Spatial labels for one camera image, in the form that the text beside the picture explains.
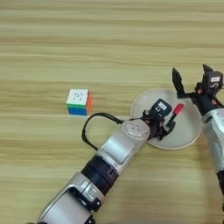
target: wooden table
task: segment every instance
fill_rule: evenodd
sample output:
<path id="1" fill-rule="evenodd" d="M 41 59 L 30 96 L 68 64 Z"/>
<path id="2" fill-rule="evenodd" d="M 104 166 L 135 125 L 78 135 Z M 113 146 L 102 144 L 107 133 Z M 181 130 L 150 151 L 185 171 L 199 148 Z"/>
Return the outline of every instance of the wooden table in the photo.
<path id="1" fill-rule="evenodd" d="M 67 115 L 70 88 L 89 88 L 92 113 L 115 116 L 145 90 L 173 89 L 172 67 L 192 90 L 202 63 L 224 72 L 223 25 L 222 0 L 0 0 L 0 223 L 35 221 L 94 155 L 81 141 L 86 117 Z M 116 129 L 96 119 L 91 139 Z M 205 138 L 145 145 L 94 217 L 221 224 Z"/>

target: silver robot arm segment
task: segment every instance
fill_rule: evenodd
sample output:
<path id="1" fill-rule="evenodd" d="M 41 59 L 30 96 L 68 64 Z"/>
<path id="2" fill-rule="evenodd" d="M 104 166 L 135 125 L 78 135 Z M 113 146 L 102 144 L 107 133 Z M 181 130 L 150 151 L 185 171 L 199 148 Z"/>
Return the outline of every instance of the silver robot arm segment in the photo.
<path id="1" fill-rule="evenodd" d="M 206 113 L 202 121 L 213 166 L 219 179 L 222 195 L 224 195 L 224 108 Z"/>
<path id="2" fill-rule="evenodd" d="M 141 119 L 124 122 L 81 172 L 47 205 L 37 223 L 94 224 L 97 212 L 116 179 L 148 140 L 151 131 Z"/>

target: red marker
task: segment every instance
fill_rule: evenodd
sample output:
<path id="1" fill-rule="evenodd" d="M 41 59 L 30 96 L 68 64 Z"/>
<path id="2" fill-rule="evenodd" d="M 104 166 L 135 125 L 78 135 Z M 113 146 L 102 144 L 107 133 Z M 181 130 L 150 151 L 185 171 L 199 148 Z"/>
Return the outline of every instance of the red marker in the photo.
<path id="1" fill-rule="evenodd" d="M 171 122 L 175 119 L 175 117 L 181 112 L 185 105 L 182 103 L 179 103 L 178 106 L 172 111 L 172 117 L 170 121 L 166 124 L 166 126 L 169 126 Z"/>

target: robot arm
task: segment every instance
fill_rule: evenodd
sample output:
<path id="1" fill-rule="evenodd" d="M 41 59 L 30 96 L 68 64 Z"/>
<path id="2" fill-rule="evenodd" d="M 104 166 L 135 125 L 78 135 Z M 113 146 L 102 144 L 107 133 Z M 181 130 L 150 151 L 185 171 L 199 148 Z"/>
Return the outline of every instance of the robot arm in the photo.
<path id="1" fill-rule="evenodd" d="M 191 98 L 202 115 L 203 131 L 220 189 L 224 195 L 224 107 L 216 98 L 216 94 L 222 89 L 223 74 L 209 66 L 203 65 L 203 67 L 205 74 L 202 82 L 197 83 L 195 92 L 185 93 L 181 76 L 175 68 L 172 71 L 172 79 L 178 98 Z"/>
<path id="2" fill-rule="evenodd" d="M 82 171 L 77 172 L 45 207 L 37 223 L 94 224 L 92 211 L 99 210 L 109 189 L 140 148 L 148 139 L 161 139 L 172 132 L 174 121 L 169 122 L 168 127 L 163 126 L 165 117 L 171 111 L 172 107 L 159 99 L 151 110 L 143 112 L 141 118 L 126 122 L 118 121 L 117 123 L 122 124 L 120 129 L 109 137 L 100 149 L 87 140 L 83 128 L 83 140 L 97 151 Z"/>

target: white sticker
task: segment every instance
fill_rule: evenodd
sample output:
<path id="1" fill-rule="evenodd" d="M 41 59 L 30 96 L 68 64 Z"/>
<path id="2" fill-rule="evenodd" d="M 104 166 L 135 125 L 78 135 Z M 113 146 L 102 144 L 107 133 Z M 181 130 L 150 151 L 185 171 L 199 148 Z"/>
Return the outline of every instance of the white sticker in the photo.
<path id="1" fill-rule="evenodd" d="M 158 106 L 159 106 L 162 110 L 166 110 L 166 109 L 167 109 L 167 107 L 166 107 L 162 102 L 160 102 L 160 103 L 158 104 Z"/>
<path id="2" fill-rule="evenodd" d="M 86 105 L 88 99 L 87 89 L 71 89 L 67 98 L 67 104 Z"/>
<path id="3" fill-rule="evenodd" d="M 213 77 L 213 78 L 211 79 L 211 82 L 220 81 L 220 80 L 221 80 L 221 77 L 220 77 L 220 76 L 218 76 L 218 77 Z"/>

